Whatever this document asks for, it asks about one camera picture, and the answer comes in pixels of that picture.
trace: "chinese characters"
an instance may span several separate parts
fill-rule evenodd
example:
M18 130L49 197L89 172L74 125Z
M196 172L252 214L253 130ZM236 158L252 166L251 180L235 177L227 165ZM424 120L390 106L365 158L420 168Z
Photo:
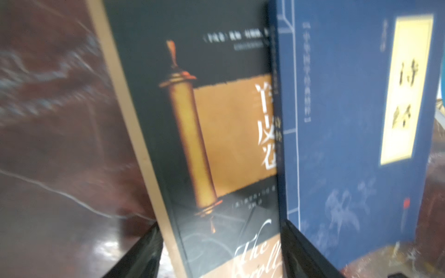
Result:
M405 68L405 62L402 62L401 70L400 70L400 79L399 85L402 86L405 84L405 79L410 87L414 85L414 80L416 78L417 72L419 71L419 63L417 63L416 59L411 61L411 65L409 68Z
M253 209L256 206L259 206L263 203L263 197L266 197L267 195L269 195L272 192L276 191L276 186L272 185L272 186L268 186L264 189L262 189L261 191L259 191L258 193L254 193L250 196L245 197L244 199L241 199L237 202L235 202L232 207L234 208L240 208L243 206L247 206L248 209Z
M311 121L311 24L303 22L304 122Z
M380 52L385 52L386 50L386 39L388 36L388 20L383 21L383 31L382 31L382 41L380 43Z
M400 113L400 108L397 106L392 118L392 128L407 128L409 119L411 118L411 104L406 107L403 114Z
M237 41L244 39L259 39L269 37L267 28L251 28L244 31L230 30L228 32L210 32L202 36L206 43L221 43L226 41Z
M261 95L261 106L264 114L264 122L263 120L257 122L258 146L261 146L265 153L265 158L261 165L265 165L266 170L270 170L276 167L274 117L269 117L266 101L266 99L272 97L272 86L268 82L264 82L262 87L259 84L255 84L255 87Z

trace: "book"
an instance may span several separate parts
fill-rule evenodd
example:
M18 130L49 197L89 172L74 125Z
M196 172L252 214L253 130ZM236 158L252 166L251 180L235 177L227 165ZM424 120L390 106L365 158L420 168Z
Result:
M178 277L281 277L263 0L87 0Z
M337 269L414 239L444 4L272 1L280 215Z
M289 220L281 222L286 273L298 278L344 278Z

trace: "marble table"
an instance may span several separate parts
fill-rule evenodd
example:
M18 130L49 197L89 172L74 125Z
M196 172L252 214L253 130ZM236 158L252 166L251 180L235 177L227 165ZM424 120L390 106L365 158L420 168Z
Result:
M154 213L86 5L0 4L1 276L101 277Z

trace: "white line border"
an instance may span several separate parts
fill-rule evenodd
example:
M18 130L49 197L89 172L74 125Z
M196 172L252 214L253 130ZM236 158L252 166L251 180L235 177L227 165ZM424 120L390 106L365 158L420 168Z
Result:
M289 20L286 18L286 5L285 0L281 0L281 15L278 14L278 20L284 21L286 25L289 27L290 32L282 32L282 33L291 33L292 34L292 49L294 54L294 95L295 95L295 142L296 142L296 152L297 152L297 194L298 194L298 207L289 211L288 208L288 194L287 194L287 182L286 182L286 210L287 210L287 218L289 218L289 214L298 212L298 229L301 230L301 215L300 215L300 165L299 165L299 150L298 150L298 102L297 102L297 57L296 57L296 44L295 44L295 3L294 0L291 0L291 12L292 12L292 25Z

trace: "golden scroll illustration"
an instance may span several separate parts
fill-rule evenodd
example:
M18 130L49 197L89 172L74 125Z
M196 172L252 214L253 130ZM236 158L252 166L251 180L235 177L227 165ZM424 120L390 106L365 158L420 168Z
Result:
M172 59L172 73L166 81L159 84L159 87L168 88L170 102L192 180L196 205L203 209L203 214L209 214L213 207L221 203L221 201L217 201L199 124L191 83L196 77L178 67L174 42L168 40L167 47Z

